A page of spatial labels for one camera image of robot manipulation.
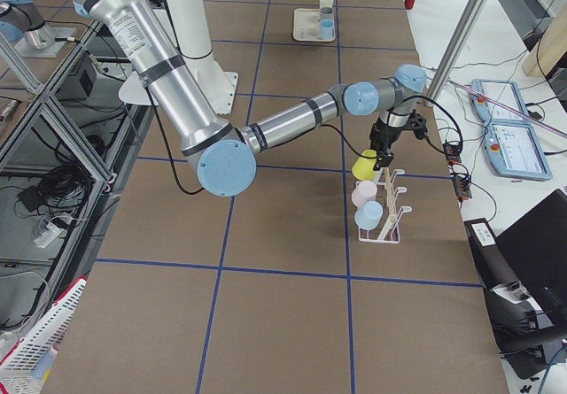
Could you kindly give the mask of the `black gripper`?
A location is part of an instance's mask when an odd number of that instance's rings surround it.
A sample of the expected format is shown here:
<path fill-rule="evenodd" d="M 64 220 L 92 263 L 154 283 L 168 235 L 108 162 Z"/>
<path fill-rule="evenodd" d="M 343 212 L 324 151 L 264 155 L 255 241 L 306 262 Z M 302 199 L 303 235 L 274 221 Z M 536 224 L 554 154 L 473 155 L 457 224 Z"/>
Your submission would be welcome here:
<path fill-rule="evenodd" d="M 399 139 L 401 132 L 401 127 L 391 127 L 381 119 L 377 119 L 372 125 L 369 141 L 370 149 L 377 153 L 376 168 L 386 168 L 392 163 L 394 153 L 391 147 Z"/>

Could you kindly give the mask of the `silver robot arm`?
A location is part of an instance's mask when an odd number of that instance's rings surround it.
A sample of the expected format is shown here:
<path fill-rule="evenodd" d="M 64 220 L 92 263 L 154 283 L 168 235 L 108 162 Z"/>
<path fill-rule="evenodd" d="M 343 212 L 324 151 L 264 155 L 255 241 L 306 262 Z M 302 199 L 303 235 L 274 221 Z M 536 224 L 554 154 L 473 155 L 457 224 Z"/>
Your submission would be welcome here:
<path fill-rule="evenodd" d="M 319 96 L 245 127 L 216 114 L 206 97 L 208 76 L 193 75 L 149 0 L 74 0 L 77 13 L 104 23 L 138 74 L 151 103 L 159 104 L 181 137 L 181 151 L 208 192 L 232 197 L 256 175 L 256 155 L 291 142 L 348 112 L 377 113 L 371 133 L 376 167 L 392 162 L 392 144 L 417 126 L 416 99 L 424 70 L 402 65 L 378 81 L 339 84 Z"/>

